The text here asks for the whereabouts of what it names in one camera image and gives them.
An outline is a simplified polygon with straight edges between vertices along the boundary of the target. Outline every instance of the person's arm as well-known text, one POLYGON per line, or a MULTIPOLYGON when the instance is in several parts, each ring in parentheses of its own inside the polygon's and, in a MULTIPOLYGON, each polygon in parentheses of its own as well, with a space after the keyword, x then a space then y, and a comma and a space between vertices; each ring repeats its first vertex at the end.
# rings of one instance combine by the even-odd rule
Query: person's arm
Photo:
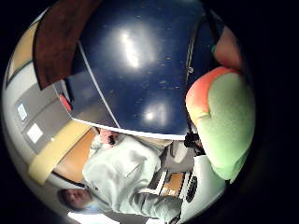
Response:
POLYGON ((237 71, 241 70, 242 58, 240 49, 235 35, 228 27, 224 27, 213 54, 216 61, 222 66, 233 68, 237 71))
POLYGON ((145 217, 156 217, 169 223, 179 216, 182 200, 172 196, 159 196, 151 193, 136 193, 121 205, 126 213, 134 213, 145 217))

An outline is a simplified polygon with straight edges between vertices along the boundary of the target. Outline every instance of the orange fabric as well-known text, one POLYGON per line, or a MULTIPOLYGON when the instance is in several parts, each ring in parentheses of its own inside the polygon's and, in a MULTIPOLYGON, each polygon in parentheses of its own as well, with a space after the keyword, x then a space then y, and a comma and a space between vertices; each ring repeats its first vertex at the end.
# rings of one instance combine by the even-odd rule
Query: orange fabric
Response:
POLYGON ((225 75, 227 73, 236 73, 236 71, 223 66, 217 67, 198 78, 192 84, 186 95, 186 106, 193 123, 195 123, 198 117, 202 117, 209 113, 207 93, 210 84, 216 77, 225 75))

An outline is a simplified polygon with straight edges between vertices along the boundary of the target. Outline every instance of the person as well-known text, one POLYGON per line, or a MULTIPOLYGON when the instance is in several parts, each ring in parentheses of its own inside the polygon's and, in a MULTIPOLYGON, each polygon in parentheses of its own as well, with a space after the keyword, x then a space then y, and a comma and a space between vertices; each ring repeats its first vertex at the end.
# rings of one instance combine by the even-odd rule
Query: person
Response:
MULTIPOLYGON (((216 68, 217 72, 221 71, 218 75, 226 75, 236 70, 241 71, 240 52, 233 33, 227 27, 224 27, 221 38, 216 45, 214 57, 218 63, 234 68, 234 70, 229 70, 225 67, 223 69, 216 68), (227 51, 230 52, 230 57, 227 57, 225 53, 227 51)), ((234 91, 233 93, 242 93, 241 95, 244 97, 236 99, 235 103, 231 105, 233 110, 225 111, 224 108, 222 111, 224 113, 221 114, 221 111, 217 111, 215 113, 217 116, 214 118, 214 103, 207 112, 201 113, 203 112, 202 105, 204 104, 201 102, 201 97, 198 99, 198 96, 203 95, 204 98, 207 98, 207 92, 201 94, 196 88, 196 83, 198 82, 196 81, 195 85, 191 86, 186 96, 188 112, 199 132, 202 146, 211 161, 215 173, 223 179, 234 179, 239 167, 244 162, 244 158, 246 158, 248 142, 252 136, 252 127, 254 126, 254 113, 252 112, 254 106, 250 90, 245 91, 245 94, 243 94, 242 89, 245 86, 239 85, 242 83, 241 77, 236 82, 236 86, 240 87, 238 89, 241 91, 234 91), (238 116, 240 112, 244 114, 245 110, 238 110, 242 106, 249 112, 249 116, 246 119, 238 116), (232 116, 230 118, 225 117, 227 116, 226 112, 233 112, 232 116), (234 116, 237 116, 239 122, 233 122, 232 125, 228 125, 234 116), (237 129, 236 127, 239 125, 241 125, 240 127, 244 125, 244 129, 237 129), (238 138, 241 142, 244 142, 244 138, 242 136, 240 138, 240 134, 244 130, 245 134, 243 135, 245 135, 246 143, 243 145, 238 144, 238 138), (219 133, 227 137, 226 142, 223 142, 223 137, 219 133)), ((233 89, 233 86, 229 86, 228 91, 233 89)), ((222 94, 223 92, 216 91, 216 95, 219 95, 220 98, 223 96, 222 94)), ((232 94, 226 94, 226 96, 234 97, 232 94)), ((220 101, 216 102, 216 104, 223 105, 220 101)), ((94 138, 91 150, 94 153, 92 153, 93 155, 84 165, 82 172, 87 188, 63 189, 59 191, 59 197, 63 199, 64 204, 68 204, 69 207, 77 211, 84 211, 84 209, 93 207, 93 204, 97 204, 97 211, 114 211, 124 214, 157 217, 167 223, 176 223, 178 221, 182 204, 181 199, 140 192, 148 186, 154 173, 160 168, 160 148, 144 144, 140 139, 136 140, 130 135, 117 134, 102 129, 100 135, 94 138), (111 135, 116 139, 114 146, 107 144, 111 135)))
POLYGON ((97 206, 98 213, 136 214, 169 223, 179 216, 182 200, 141 192, 160 169, 163 148, 146 143, 145 138, 140 141, 128 134, 101 129, 91 144, 94 153, 82 170, 86 188, 62 189, 58 197, 76 212, 88 212, 97 206), (110 136, 114 145, 109 144, 110 136))
POLYGON ((237 40, 226 26, 213 56, 219 66, 195 80, 186 107, 214 172, 232 183, 249 154, 255 102, 237 40))

